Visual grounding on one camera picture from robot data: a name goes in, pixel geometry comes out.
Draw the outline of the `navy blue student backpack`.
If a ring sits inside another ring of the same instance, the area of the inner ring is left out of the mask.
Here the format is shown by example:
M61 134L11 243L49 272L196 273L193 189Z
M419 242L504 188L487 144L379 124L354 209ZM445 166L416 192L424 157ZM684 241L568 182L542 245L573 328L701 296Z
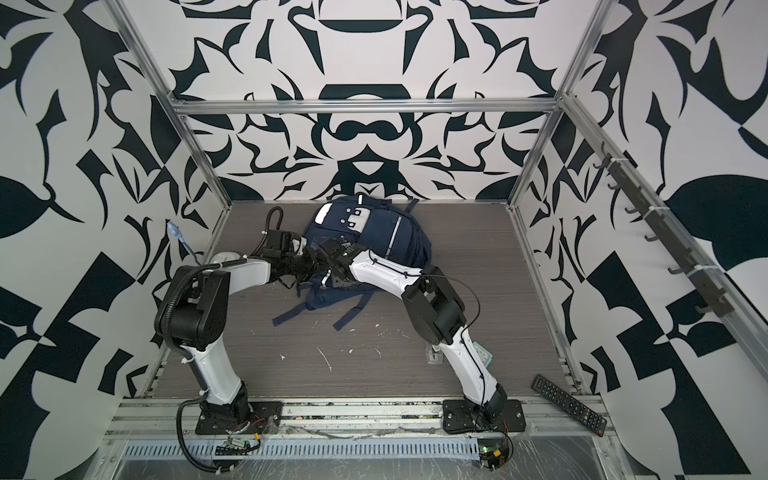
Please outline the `navy blue student backpack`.
M421 225L412 215L417 202L399 208L389 200L365 194L339 197L322 205L303 234L309 246L334 239L342 246L359 244L382 258L400 265L424 268L432 261L432 246ZM342 330L368 304L378 289L370 284L334 286L328 273L317 272L301 281L298 291L305 290L303 302L275 317L273 324L281 325L305 311L319 310L358 296L357 305L334 323Z

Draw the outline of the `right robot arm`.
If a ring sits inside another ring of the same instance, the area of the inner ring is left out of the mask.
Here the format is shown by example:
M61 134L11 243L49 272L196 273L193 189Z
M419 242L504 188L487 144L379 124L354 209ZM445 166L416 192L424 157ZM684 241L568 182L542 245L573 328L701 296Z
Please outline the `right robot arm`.
M488 428L499 419L507 394L479 356L465 305L439 268L408 267L362 245L344 246L333 239L316 247L313 257L334 281L374 286L399 298L416 333L448 360L475 424Z

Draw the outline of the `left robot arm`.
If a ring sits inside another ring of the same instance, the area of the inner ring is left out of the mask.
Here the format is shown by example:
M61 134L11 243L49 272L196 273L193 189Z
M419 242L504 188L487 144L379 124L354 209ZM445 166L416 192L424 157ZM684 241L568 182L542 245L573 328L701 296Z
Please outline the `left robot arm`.
M156 333L193 371L202 414L222 428L241 428L252 418L247 386L223 340L229 297L284 276L300 281L310 272L307 241L283 230L283 217L280 207L268 211L263 237L251 254L221 252L207 264L179 268L155 319Z

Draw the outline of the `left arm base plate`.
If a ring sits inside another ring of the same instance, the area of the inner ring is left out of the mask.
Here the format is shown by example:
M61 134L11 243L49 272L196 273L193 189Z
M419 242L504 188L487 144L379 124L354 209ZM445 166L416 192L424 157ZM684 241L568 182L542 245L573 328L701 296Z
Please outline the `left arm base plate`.
M203 402L195 427L197 435L263 434L277 428L284 404L257 401L244 404L214 405Z

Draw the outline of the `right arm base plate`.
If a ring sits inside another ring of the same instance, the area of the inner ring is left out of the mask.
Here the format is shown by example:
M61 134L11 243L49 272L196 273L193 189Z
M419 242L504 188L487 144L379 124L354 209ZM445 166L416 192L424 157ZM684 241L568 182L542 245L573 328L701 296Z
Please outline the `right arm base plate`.
M466 399L442 402L442 429L450 435L503 431L522 433L526 427L522 404L518 400L507 400L493 419Z

